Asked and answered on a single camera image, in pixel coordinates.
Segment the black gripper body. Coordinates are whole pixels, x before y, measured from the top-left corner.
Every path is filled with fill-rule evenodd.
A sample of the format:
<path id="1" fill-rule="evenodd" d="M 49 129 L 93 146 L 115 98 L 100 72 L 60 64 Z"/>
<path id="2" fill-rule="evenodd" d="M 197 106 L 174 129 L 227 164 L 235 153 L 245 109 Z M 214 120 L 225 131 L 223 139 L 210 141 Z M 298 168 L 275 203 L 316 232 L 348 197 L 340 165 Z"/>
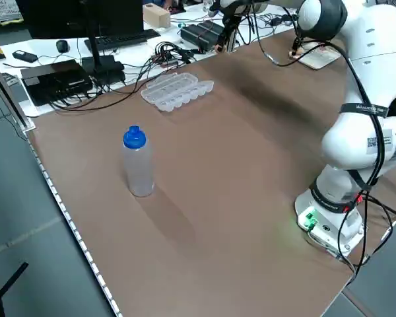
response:
<path id="1" fill-rule="evenodd" d="M 222 7 L 222 22 L 225 27 L 237 27 L 241 21 L 244 6 L 241 4 L 229 4 Z"/>

